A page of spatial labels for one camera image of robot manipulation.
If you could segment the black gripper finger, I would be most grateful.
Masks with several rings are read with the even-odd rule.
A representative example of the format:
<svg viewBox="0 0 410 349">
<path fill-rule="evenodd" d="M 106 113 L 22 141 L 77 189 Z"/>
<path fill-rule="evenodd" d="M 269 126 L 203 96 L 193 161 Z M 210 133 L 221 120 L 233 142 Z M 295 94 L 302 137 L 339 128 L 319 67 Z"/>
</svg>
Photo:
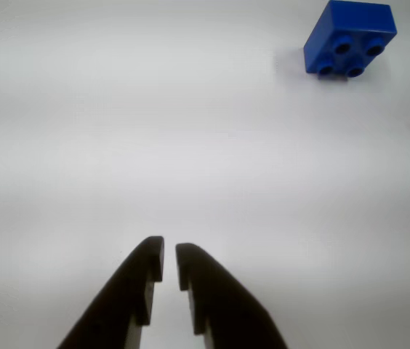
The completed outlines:
<svg viewBox="0 0 410 349">
<path fill-rule="evenodd" d="M 201 247 L 175 247 L 179 287 L 188 293 L 193 333 L 206 348 L 286 348 L 261 303 Z"/>
<path fill-rule="evenodd" d="M 139 348 L 162 281 L 164 238 L 141 241 L 120 264 L 65 336 L 60 348 Z"/>
</svg>

